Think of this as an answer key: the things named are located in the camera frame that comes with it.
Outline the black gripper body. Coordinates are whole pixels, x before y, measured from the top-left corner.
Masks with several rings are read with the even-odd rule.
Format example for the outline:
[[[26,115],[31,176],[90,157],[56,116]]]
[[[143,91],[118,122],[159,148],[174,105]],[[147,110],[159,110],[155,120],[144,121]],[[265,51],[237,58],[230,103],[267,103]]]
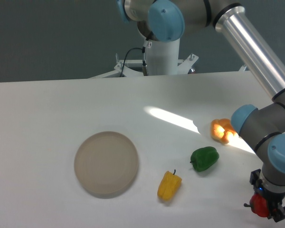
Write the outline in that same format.
[[[258,180],[256,181],[255,193],[260,194],[266,199],[266,202],[282,202],[283,203],[283,186],[278,186],[271,183],[263,176],[260,169],[258,171]]]

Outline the silver blue-capped robot arm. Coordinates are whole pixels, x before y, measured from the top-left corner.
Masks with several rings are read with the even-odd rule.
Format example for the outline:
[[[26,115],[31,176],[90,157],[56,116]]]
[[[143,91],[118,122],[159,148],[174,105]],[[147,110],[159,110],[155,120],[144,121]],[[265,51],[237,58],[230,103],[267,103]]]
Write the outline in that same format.
[[[272,99],[258,109],[247,104],[231,117],[231,125],[262,161],[251,172],[254,195],[248,207],[261,217],[285,219],[285,66],[264,41],[235,0],[119,0],[124,22],[135,21],[145,38],[142,47],[144,75],[179,74],[178,52],[156,47],[171,45],[186,32],[207,26],[222,33]]]

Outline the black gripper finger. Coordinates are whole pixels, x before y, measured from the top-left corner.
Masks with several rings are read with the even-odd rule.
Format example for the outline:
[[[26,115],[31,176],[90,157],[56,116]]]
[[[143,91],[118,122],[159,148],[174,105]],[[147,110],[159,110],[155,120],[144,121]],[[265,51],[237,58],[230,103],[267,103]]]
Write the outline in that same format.
[[[256,188],[256,181],[258,180],[258,171],[252,171],[250,173],[249,183],[253,186],[253,189]]]
[[[269,210],[268,219],[273,219],[276,223],[285,219],[285,207],[282,202],[269,201],[267,206]]]

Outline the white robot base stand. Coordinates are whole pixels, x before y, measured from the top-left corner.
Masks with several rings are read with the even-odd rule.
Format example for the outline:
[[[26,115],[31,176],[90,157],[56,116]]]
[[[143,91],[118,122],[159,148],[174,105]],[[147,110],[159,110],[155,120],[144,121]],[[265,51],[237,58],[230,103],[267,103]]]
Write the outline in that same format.
[[[94,78],[141,77],[160,75],[186,75],[195,73],[248,71],[247,65],[237,57],[232,60],[229,54],[211,52],[204,44],[196,43],[195,48],[202,47],[198,53],[190,53],[180,58],[183,45],[180,40],[164,43],[155,39],[144,38],[141,47],[129,49],[122,57],[115,55],[116,63],[112,71]]]

